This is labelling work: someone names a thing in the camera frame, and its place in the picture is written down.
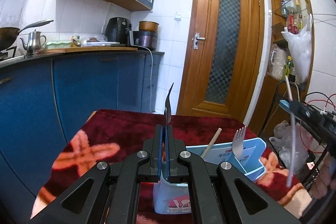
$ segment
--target fork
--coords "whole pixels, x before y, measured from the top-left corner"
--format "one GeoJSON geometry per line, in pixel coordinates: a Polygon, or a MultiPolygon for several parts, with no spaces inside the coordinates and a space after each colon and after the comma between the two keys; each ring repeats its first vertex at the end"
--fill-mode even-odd
{"type": "Polygon", "coordinates": [[[246,127],[237,130],[232,140],[232,152],[236,156],[238,161],[241,159],[243,153],[243,141],[245,137],[245,131],[246,127]]]}

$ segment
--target stainless steel kettle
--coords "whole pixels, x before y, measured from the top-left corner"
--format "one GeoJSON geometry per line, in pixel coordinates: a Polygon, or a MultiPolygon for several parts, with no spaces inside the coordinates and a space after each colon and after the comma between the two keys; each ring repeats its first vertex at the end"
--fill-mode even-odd
{"type": "Polygon", "coordinates": [[[27,51],[27,55],[37,54],[40,52],[41,47],[46,43],[47,38],[45,35],[41,35],[41,32],[34,30],[28,35],[28,42],[25,43],[24,39],[20,37],[22,40],[23,48],[27,51]],[[45,41],[41,45],[41,37],[44,37],[45,41]]]}

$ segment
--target wooden stick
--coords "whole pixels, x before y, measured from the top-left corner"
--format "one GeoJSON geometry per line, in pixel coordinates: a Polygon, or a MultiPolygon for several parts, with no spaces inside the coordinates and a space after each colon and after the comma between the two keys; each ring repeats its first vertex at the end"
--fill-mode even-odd
{"type": "Polygon", "coordinates": [[[217,132],[215,133],[215,135],[212,137],[211,141],[209,142],[208,146],[205,148],[204,152],[202,153],[201,158],[204,158],[204,156],[208,153],[208,151],[210,150],[210,148],[212,147],[212,145],[215,143],[215,141],[217,140],[220,132],[222,131],[221,128],[217,129],[217,132]]]}

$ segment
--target red tablecloth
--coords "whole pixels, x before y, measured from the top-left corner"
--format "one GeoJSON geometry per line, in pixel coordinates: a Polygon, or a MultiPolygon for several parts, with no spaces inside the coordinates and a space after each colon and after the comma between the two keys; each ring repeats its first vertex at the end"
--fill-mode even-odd
{"type": "MultiPolygon", "coordinates": [[[[142,148],[143,141],[152,138],[156,124],[164,124],[164,116],[118,110],[99,110],[73,137],[55,160],[48,182],[36,198],[32,217],[53,201],[81,175],[99,161],[118,162],[142,148]]],[[[208,144],[218,128],[222,128],[216,143],[231,142],[237,129],[244,125],[231,118],[172,116],[174,138],[186,145],[208,144]]],[[[246,129],[245,139],[255,138],[246,129]]],[[[291,213],[300,213],[309,204],[307,191],[294,177],[291,189],[285,186],[288,170],[278,164],[276,155],[268,148],[261,157],[266,173],[256,182],[269,196],[291,213]],[[294,207],[290,203],[297,197],[294,207]]],[[[142,183],[138,208],[138,223],[186,224],[191,215],[159,215],[154,212],[152,183],[142,183]]]]}

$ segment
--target white tiled wall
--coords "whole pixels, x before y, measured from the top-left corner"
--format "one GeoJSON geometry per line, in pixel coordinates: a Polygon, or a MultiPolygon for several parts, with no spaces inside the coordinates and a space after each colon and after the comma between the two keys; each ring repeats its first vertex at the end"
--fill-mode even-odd
{"type": "MultiPolygon", "coordinates": [[[[48,41],[70,39],[73,35],[96,37],[111,17],[131,19],[131,12],[103,0],[0,0],[0,27],[22,28],[36,21],[54,22],[36,28],[48,41]]],[[[25,41],[33,29],[24,30],[14,46],[16,55],[25,54],[20,37],[25,41]]]]}
{"type": "MultiPolygon", "coordinates": [[[[316,14],[336,15],[336,3],[334,0],[310,0],[314,15],[315,28],[315,52],[313,72],[308,92],[319,91],[327,96],[336,93],[336,16],[324,16],[316,14]]],[[[313,94],[307,97],[307,100],[325,99],[323,95],[313,94]]],[[[323,108],[325,103],[314,102],[317,107],[323,108]]]]}
{"type": "MultiPolygon", "coordinates": [[[[170,95],[172,113],[176,113],[177,102],[182,80],[184,58],[186,53],[186,43],[188,40],[189,24],[193,0],[154,0],[151,12],[133,12],[133,30],[139,27],[141,20],[155,21],[159,25],[158,51],[165,52],[161,60],[159,81],[157,89],[157,100],[155,109],[157,113],[163,113],[164,100],[168,89],[174,82],[174,87],[170,95]],[[174,15],[182,15],[181,21],[175,21],[174,15]]],[[[265,0],[265,11],[268,11],[268,0],[265,0]]]]}

